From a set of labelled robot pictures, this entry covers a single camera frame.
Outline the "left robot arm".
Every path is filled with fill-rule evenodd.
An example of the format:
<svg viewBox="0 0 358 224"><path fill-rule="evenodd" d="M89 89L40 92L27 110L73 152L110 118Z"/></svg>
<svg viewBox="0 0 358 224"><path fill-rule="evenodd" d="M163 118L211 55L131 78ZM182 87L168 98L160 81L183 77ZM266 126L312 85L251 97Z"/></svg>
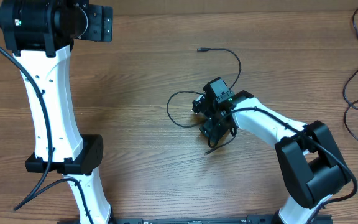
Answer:
<svg viewBox="0 0 358 224"><path fill-rule="evenodd" d="M70 90L70 57L76 39L112 40L113 9L89 1L3 1L0 28L7 57L19 68L29 99L35 149L30 173L63 176L73 192L80 223L112 223L99 166L103 139L78 130Z"/></svg>

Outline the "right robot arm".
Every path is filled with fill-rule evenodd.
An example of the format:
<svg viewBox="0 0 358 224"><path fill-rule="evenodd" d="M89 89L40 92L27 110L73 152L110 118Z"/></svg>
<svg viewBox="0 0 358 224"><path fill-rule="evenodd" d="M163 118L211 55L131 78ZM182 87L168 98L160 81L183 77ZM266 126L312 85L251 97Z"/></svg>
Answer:
<svg viewBox="0 0 358 224"><path fill-rule="evenodd" d="M246 130L277 154L285 187L290 194L273 215L249 215L248 223L332 223L319 211L349 182L355 182L329 128L320 121L294 121L264 106L246 91L234 93L221 78L208 82L193 102L193 112L206 121L200 131L212 151L227 133Z"/></svg>

